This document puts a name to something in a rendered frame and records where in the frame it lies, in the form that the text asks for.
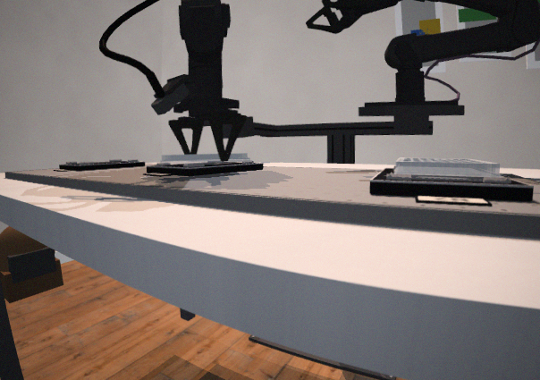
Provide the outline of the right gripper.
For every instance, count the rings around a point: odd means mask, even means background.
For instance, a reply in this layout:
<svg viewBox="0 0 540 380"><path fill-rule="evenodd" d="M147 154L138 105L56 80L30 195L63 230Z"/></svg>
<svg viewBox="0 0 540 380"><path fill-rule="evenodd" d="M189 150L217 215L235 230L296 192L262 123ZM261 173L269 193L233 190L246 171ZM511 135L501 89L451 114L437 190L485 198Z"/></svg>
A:
<svg viewBox="0 0 540 380"><path fill-rule="evenodd" d="M206 67L198 67L196 73L194 69L189 69L189 75L183 74L167 80L163 86L165 96L171 95L183 82L189 94L173 107L173 112L189 111L189 117L171 120L169 126L179 141L184 155L197 154L204 121L209 119L218 155L222 162L228 161L234 143L247 120L246 115L238 114L237 110L230 110L239 109L240 101L223 98L222 71L217 68L207 72ZM226 149L224 149L223 124L232 125ZM181 129L192 129L191 151Z"/></svg>

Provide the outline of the white well plate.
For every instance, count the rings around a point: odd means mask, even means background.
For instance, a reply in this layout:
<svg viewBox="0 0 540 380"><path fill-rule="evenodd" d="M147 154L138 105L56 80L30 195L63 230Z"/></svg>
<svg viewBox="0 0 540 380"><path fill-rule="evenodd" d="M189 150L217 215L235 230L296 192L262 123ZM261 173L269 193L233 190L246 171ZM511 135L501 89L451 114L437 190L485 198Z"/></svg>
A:
<svg viewBox="0 0 540 380"><path fill-rule="evenodd" d="M228 161L221 161L218 154L162 155L160 164L212 164L230 162L249 162L248 153L231 154Z"/></svg>
<svg viewBox="0 0 540 380"><path fill-rule="evenodd" d="M411 174L411 180L482 182L500 177L500 164L474 159L400 157L393 174ZM429 161L429 162L419 162Z"/></svg>

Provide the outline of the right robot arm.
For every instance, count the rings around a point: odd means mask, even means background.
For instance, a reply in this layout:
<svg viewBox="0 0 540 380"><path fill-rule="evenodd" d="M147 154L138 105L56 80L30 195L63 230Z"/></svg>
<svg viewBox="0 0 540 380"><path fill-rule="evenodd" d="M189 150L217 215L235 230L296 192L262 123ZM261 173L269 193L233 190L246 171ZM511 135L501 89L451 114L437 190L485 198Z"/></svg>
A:
<svg viewBox="0 0 540 380"><path fill-rule="evenodd" d="M185 40L189 54L189 69L196 72L196 68L206 67L207 72L211 72L212 68L221 71L224 38L231 23L229 4L221 4L221 0L181 0L179 22L181 40ZM157 98L151 106L157 115L165 114L188 93L182 83L171 95Z"/></svg>

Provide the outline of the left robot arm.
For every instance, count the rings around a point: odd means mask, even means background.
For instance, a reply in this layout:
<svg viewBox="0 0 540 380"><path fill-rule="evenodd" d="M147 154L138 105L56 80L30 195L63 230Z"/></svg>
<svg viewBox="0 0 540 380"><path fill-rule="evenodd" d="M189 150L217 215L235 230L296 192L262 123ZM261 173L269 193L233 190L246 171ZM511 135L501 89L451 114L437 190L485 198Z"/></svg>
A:
<svg viewBox="0 0 540 380"><path fill-rule="evenodd" d="M411 33L393 38L384 52L384 59L390 67L398 71L395 73L395 101L398 102L372 102L365 103L365 106L455 106L459 101L426 101L424 71L420 71L422 63L483 52L510 52L540 39L540 10L537 0L427 1L464 6L490 13L498 17L498 20L462 30L418 36L417 33ZM514 2L517 3L517 8Z"/></svg>

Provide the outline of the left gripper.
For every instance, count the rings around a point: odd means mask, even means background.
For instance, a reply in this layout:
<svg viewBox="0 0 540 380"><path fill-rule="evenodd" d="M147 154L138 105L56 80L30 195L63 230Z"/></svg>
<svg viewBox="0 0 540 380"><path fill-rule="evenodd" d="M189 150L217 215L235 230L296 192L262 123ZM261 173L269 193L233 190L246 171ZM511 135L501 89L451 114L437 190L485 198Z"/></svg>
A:
<svg viewBox="0 0 540 380"><path fill-rule="evenodd" d="M337 34L349 28L362 15L377 11L382 6L383 0L337 0L336 2L322 0L322 3L324 7L313 15L306 24L309 29L323 30ZM341 11L342 18L340 20L338 20L336 13L332 13L331 8L339 8L336 10ZM327 18L330 26L313 24L321 15Z"/></svg>

